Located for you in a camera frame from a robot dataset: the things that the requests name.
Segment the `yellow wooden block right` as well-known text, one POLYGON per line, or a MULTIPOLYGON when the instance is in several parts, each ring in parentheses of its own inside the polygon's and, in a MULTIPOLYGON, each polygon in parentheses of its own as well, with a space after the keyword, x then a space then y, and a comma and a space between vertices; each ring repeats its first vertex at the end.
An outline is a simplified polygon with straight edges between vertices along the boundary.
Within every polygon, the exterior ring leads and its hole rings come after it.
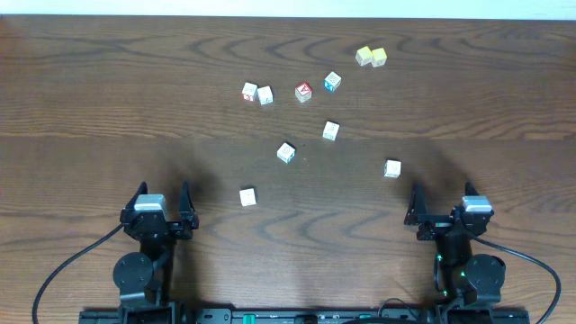
POLYGON ((386 63, 387 58, 388 56, 384 48, 373 49, 371 64, 374 68, 381 67, 386 63))

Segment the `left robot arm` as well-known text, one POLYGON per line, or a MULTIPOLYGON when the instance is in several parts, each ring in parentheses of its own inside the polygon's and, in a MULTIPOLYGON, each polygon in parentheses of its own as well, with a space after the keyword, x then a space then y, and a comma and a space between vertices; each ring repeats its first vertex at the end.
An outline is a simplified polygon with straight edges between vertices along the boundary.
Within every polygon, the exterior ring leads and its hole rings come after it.
POLYGON ((165 196, 149 193, 146 183, 121 210, 124 233, 139 242, 139 251, 121 257, 113 269, 122 323, 191 321, 187 307, 169 297, 176 243, 190 240, 199 228, 188 183, 183 183, 177 214, 178 220, 168 220, 165 196))

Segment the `wooden block green edge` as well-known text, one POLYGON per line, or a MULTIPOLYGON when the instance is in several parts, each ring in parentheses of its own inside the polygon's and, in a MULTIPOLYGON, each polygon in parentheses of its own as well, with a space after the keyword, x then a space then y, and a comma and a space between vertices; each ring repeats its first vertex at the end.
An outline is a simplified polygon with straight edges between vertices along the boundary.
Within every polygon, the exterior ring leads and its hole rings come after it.
POLYGON ((284 142, 276 151, 277 157, 286 164, 288 164, 294 158, 295 153, 296 148, 288 142, 284 142))

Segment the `yellow wooden block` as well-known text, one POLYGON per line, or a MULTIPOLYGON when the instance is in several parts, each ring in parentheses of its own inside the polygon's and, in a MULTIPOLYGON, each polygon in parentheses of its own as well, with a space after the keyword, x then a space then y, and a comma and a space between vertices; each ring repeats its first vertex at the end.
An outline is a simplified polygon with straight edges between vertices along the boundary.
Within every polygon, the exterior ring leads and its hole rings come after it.
POLYGON ((387 58, 388 56, 384 48, 373 49, 371 64, 374 68, 381 67, 386 63, 387 58))
POLYGON ((360 66, 365 66, 372 62, 373 53, 368 46, 364 46, 356 51, 355 60, 360 66))

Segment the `plain wooden block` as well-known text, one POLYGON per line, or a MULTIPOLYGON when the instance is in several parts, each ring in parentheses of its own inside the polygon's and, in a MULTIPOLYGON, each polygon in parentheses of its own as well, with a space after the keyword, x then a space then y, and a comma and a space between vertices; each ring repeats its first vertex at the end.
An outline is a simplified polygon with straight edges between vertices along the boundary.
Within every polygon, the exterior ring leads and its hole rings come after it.
POLYGON ((257 204, 256 191, 253 187, 240 190, 239 198, 240 203, 243 207, 248 207, 257 204))
POLYGON ((322 137, 326 140, 334 141, 337 138, 340 125, 333 121, 327 121, 322 132, 322 137))
POLYGON ((401 175, 401 162, 391 159, 386 160, 383 169, 383 176, 390 178, 398 178, 400 175, 401 175))
POLYGON ((262 105, 271 104, 274 101, 274 94, 269 85, 259 87, 256 91, 258 100, 262 105))

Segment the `yellow wooden block left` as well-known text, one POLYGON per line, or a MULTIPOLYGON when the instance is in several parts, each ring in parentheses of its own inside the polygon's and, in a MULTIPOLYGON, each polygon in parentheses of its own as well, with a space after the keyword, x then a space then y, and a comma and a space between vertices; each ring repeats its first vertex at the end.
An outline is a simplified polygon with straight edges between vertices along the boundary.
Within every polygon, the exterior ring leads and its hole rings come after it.
POLYGON ((372 62, 373 53, 368 46, 364 46, 356 51, 355 60, 360 66, 365 66, 372 62))

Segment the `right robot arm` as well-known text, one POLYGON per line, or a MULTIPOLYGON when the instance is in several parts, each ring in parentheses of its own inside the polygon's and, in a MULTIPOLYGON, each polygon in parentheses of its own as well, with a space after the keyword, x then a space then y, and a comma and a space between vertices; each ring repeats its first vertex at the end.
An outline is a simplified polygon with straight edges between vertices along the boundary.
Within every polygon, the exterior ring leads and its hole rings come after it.
POLYGON ((489 323, 494 321, 491 307, 501 300, 506 265, 496 256, 475 255, 471 245, 487 230, 493 215, 488 198, 470 182, 465 184, 460 204, 444 215, 428 212, 422 186, 413 185, 404 224, 418 228, 418 240, 436 244, 435 287, 445 295, 445 301, 436 306, 438 323, 459 320, 468 311, 481 312, 489 323))

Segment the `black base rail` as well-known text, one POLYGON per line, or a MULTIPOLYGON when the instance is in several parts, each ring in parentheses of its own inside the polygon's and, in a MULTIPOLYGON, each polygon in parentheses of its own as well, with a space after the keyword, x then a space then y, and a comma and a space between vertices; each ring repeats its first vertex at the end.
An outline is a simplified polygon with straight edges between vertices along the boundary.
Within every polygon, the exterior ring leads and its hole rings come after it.
POLYGON ((79 324, 103 323, 186 323, 186 324, 338 324, 368 319, 371 323, 504 323, 527 324, 525 310, 450 310, 442 315, 438 310, 231 310, 164 308, 139 312, 85 310, 79 314, 79 324))

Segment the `blue sided wooden block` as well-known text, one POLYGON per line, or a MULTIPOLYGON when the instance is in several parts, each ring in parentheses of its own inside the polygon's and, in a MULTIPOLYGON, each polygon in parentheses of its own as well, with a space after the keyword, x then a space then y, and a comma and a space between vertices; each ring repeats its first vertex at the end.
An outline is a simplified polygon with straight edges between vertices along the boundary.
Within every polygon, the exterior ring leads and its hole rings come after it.
POLYGON ((324 79, 324 87, 334 93, 340 86, 342 77, 334 71, 331 71, 324 79))

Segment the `red letter A block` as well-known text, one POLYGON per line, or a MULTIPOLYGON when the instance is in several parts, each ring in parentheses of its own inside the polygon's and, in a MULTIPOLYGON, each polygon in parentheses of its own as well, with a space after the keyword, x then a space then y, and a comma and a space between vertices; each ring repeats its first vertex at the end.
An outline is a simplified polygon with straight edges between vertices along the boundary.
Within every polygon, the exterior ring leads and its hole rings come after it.
POLYGON ((295 87, 295 96, 301 103, 310 100, 312 94, 312 89, 307 82, 303 82, 295 87))

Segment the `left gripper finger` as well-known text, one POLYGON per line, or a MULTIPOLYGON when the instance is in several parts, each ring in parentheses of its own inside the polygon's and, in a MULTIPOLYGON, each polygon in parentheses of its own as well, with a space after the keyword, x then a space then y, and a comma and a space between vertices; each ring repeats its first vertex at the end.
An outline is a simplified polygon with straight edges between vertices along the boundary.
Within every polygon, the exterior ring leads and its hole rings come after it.
POLYGON ((178 214, 181 218, 187 221, 197 221, 197 214, 194 209, 190 192, 189 185, 186 181, 183 182, 182 192, 179 200, 178 214))
POLYGON ((134 211, 134 206, 136 204, 136 201, 138 200, 139 196, 141 194, 147 194, 148 193, 148 185, 146 182, 142 182, 139 185, 139 188, 137 189, 136 193, 130 198, 130 200, 128 201, 128 203, 125 205, 125 207, 123 208, 125 211, 134 211))

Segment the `red sided wooden block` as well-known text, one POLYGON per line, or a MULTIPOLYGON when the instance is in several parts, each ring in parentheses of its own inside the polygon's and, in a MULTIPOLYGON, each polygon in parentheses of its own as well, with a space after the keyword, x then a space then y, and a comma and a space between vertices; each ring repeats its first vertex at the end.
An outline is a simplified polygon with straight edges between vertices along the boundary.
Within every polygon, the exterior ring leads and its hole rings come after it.
POLYGON ((242 98, 245 101, 254 102, 257 99, 257 89, 256 84, 246 82, 241 91, 242 98))

